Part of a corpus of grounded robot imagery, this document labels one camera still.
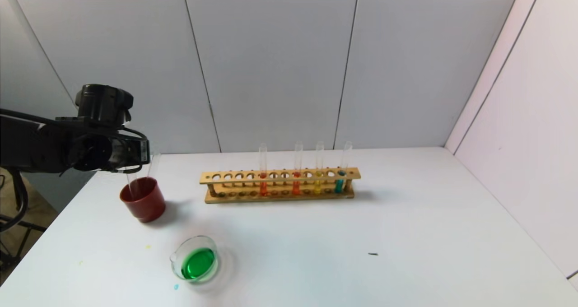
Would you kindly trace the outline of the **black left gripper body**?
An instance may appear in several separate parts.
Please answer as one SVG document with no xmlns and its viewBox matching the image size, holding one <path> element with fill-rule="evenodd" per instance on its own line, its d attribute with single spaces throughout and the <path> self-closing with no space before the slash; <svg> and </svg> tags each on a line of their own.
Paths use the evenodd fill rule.
<svg viewBox="0 0 578 307">
<path fill-rule="evenodd" d="M 113 139 L 109 158 L 110 172 L 139 172 L 150 163 L 150 146 L 146 139 Z"/>
</svg>

